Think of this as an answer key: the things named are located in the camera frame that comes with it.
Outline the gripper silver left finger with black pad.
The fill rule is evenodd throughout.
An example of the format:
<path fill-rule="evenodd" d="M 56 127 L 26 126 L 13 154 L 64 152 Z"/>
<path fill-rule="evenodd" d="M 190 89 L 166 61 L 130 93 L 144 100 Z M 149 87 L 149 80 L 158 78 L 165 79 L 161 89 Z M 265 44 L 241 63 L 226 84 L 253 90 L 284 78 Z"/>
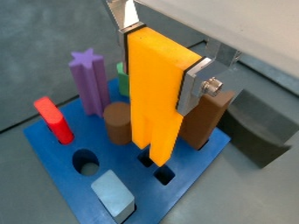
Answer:
<path fill-rule="evenodd" d="M 104 4 L 116 27 L 116 35 L 122 52 L 122 66 L 125 73 L 128 73 L 126 35 L 145 27 L 145 24 L 138 20 L 134 0 L 104 0 Z"/>

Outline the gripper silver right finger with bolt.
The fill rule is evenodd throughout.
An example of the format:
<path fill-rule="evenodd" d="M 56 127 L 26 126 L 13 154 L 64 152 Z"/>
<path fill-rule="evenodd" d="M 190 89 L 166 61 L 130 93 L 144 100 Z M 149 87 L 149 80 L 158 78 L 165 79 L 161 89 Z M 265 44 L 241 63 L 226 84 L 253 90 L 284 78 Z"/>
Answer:
<path fill-rule="evenodd" d="M 218 42 L 214 38 L 208 38 L 204 57 L 185 70 L 176 111 L 185 116 L 197 106 L 204 94 L 214 97 L 222 87 L 222 82 L 217 76 L 228 70 L 238 60 L 240 51 Z"/>

